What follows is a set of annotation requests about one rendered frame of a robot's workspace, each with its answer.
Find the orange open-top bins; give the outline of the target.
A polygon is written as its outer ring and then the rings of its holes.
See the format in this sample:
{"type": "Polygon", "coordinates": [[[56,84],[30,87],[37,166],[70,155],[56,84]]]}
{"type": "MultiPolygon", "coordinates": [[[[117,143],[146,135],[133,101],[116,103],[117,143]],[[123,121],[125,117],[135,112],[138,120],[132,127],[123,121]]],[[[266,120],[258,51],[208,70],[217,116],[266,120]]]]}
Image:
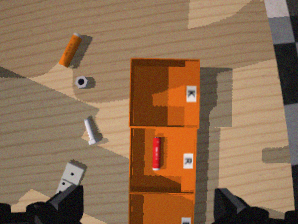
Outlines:
{"type": "Polygon", "coordinates": [[[194,224],[199,105],[200,59],[130,59],[128,224],[194,224]]]}

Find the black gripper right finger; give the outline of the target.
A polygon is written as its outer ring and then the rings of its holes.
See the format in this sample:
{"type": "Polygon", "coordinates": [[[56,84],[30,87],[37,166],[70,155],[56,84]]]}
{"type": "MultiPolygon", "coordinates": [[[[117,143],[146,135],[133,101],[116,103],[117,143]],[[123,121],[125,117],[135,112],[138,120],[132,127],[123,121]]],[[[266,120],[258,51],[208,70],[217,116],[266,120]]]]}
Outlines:
{"type": "Polygon", "coordinates": [[[267,210],[249,206],[227,188],[215,188],[212,224],[298,224],[298,210],[286,211],[284,219],[269,218],[267,210]]]}

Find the grey hex nut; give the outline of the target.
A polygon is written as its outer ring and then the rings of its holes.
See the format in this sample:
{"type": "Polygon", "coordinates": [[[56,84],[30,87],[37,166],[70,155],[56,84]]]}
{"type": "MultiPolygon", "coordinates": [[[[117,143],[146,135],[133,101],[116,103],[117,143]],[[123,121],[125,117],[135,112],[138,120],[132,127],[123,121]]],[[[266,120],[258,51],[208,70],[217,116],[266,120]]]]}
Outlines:
{"type": "Polygon", "coordinates": [[[78,88],[83,89],[87,88],[89,81],[85,76],[79,76],[77,77],[75,84],[78,86],[78,88]]]}

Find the orange battery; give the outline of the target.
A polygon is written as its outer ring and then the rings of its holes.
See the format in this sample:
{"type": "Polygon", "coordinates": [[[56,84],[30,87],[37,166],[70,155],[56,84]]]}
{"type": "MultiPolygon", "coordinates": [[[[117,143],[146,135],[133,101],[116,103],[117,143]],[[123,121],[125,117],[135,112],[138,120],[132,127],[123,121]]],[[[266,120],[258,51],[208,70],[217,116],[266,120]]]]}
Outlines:
{"type": "Polygon", "coordinates": [[[69,41],[69,43],[68,43],[60,61],[59,61],[59,64],[68,68],[82,39],[83,39],[83,37],[80,34],[78,34],[78,33],[73,34],[73,36],[71,37],[71,40],[69,41]]]}

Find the grey domino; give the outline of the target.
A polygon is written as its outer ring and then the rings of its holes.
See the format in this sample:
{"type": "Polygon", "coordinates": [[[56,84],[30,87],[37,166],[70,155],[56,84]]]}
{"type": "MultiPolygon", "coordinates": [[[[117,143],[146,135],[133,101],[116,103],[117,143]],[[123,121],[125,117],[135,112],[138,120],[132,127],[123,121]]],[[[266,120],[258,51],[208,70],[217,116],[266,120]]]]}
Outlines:
{"type": "Polygon", "coordinates": [[[64,191],[72,184],[79,185],[84,170],[85,168],[82,168],[74,163],[68,162],[56,193],[64,191]]]}

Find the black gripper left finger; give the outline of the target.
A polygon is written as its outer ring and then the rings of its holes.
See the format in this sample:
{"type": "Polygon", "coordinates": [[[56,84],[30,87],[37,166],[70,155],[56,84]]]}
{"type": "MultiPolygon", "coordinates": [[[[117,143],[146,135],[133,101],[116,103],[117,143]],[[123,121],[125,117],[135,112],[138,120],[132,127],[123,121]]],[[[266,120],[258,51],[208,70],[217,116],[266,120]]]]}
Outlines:
{"type": "Polygon", "coordinates": [[[9,204],[0,203],[0,224],[82,224],[83,211],[83,186],[70,185],[46,202],[27,205],[26,212],[11,213],[9,204]]]}

